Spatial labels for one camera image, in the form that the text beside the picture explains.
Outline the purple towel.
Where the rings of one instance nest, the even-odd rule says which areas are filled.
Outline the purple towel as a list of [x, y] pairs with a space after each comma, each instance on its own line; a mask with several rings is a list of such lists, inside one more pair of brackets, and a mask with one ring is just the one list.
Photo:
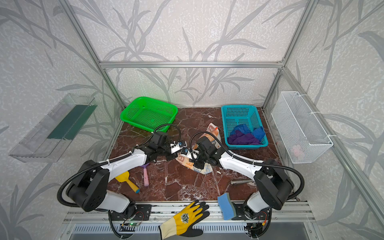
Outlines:
[[252, 134], [238, 134], [230, 135], [227, 138], [228, 144], [230, 145], [260, 145], [261, 142], [255, 138]]

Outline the blue towel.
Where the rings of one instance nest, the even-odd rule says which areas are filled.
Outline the blue towel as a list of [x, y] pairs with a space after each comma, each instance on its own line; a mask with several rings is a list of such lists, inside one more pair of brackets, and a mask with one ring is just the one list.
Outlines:
[[262, 140], [264, 138], [264, 136], [266, 135], [265, 134], [265, 131], [264, 131], [264, 128], [263, 127], [259, 127], [259, 128], [256, 128], [254, 129], [253, 131], [251, 131], [249, 129], [249, 127], [245, 124], [242, 124], [242, 125], [238, 125], [236, 126], [232, 132], [230, 133], [230, 135], [233, 135], [233, 134], [238, 134], [239, 132], [241, 132], [242, 134], [252, 134], [255, 138], [257, 138], [258, 140]]

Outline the purple pink toy rake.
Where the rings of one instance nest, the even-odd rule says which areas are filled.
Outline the purple pink toy rake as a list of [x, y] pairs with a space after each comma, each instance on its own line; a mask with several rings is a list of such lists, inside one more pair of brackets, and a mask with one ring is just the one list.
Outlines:
[[148, 165], [149, 165], [149, 163], [141, 166], [143, 168], [143, 177], [144, 177], [144, 186], [145, 187], [148, 187], [150, 185], [148, 170], [147, 170]]

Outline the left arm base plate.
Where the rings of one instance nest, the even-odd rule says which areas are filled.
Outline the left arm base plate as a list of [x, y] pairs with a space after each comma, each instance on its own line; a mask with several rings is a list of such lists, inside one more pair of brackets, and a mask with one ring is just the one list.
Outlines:
[[112, 212], [110, 219], [112, 221], [148, 221], [150, 219], [152, 205], [138, 204], [135, 207], [130, 206], [128, 212]]

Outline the teal plastic basket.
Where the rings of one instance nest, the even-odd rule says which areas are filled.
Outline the teal plastic basket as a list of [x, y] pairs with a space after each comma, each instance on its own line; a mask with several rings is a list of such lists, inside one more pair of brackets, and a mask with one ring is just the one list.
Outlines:
[[255, 150], [268, 145], [268, 139], [254, 106], [228, 105], [221, 108], [225, 142], [230, 150]]

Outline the yellow toy shovel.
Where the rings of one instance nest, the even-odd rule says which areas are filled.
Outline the yellow toy shovel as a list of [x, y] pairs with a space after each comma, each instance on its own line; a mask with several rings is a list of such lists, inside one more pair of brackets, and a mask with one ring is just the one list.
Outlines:
[[115, 177], [115, 179], [120, 183], [127, 183], [130, 186], [130, 188], [136, 194], [138, 194], [140, 192], [140, 189], [129, 179], [129, 177], [130, 177], [130, 173], [127, 171], [118, 175], [117, 177]]

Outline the clear wall shelf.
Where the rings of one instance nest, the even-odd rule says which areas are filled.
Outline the clear wall shelf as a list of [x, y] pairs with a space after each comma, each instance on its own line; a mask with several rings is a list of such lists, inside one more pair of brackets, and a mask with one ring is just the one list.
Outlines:
[[9, 155], [23, 163], [57, 162], [96, 108], [94, 97], [67, 94]]

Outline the green plastic basket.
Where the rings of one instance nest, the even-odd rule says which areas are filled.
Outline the green plastic basket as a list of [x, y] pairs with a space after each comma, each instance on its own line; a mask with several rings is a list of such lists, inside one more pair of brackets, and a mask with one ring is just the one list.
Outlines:
[[173, 123], [178, 111], [175, 105], [139, 97], [122, 111], [120, 119], [131, 126], [152, 132], [161, 125]]

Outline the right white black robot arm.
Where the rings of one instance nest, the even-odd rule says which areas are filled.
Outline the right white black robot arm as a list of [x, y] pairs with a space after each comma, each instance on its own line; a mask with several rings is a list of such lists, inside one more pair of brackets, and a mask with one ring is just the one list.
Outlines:
[[258, 161], [238, 155], [209, 132], [193, 135], [189, 149], [182, 150], [182, 154], [189, 157], [196, 167], [208, 163], [253, 180], [258, 192], [243, 203], [244, 214], [249, 219], [266, 209], [281, 210], [287, 200], [296, 198], [305, 187], [305, 179], [299, 171], [282, 166], [273, 159]]

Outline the yellow black work glove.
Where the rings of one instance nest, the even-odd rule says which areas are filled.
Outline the yellow black work glove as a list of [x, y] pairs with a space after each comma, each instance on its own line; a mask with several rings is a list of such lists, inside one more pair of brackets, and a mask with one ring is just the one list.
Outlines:
[[172, 236], [194, 238], [201, 236], [204, 231], [194, 229], [194, 225], [206, 219], [210, 212], [209, 205], [205, 202], [195, 200], [183, 208], [179, 213], [171, 217], [159, 226], [161, 239], [165, 240]]

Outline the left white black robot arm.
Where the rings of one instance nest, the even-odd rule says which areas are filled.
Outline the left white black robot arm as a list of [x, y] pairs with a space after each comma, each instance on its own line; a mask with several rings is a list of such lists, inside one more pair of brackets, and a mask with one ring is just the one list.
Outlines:
[[109, 191], [108, 184], [136, 167], [154, 162], [159, 156], [170, 160], [177, 158], [181, 150], [179, 142], [170, 142], [161, 128], [163, 126], [157, 127], [144, 144], [127, 154], [98, 163], [84, 162], [79, 171], [59, 187], [58, 202], [85, 212], [106, 210], [130, 215], [135, 210], [135, 203], [122, 194]]

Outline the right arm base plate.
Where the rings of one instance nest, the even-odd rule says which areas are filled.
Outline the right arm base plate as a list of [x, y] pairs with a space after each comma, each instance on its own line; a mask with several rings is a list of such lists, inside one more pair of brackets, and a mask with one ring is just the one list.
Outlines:
[[235, 216], [231, 218], [233, 221], [268, 221], [271, 216], [271, 210], [269, 208], [262, 209], [259, 212], [253, 211], [250, 207], [243, 204], [233, 203], [235, 208]]

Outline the blue sponge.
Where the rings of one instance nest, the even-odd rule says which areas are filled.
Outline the blue sponge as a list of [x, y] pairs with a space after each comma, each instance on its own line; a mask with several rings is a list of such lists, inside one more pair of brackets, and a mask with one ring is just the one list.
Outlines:
[[229, 193], [224, 193], [218, 197], [218, 204], [223, 213], [224, 220], [231, 220], [236, 216], [236, 209], [233, 203], [231, 202]]

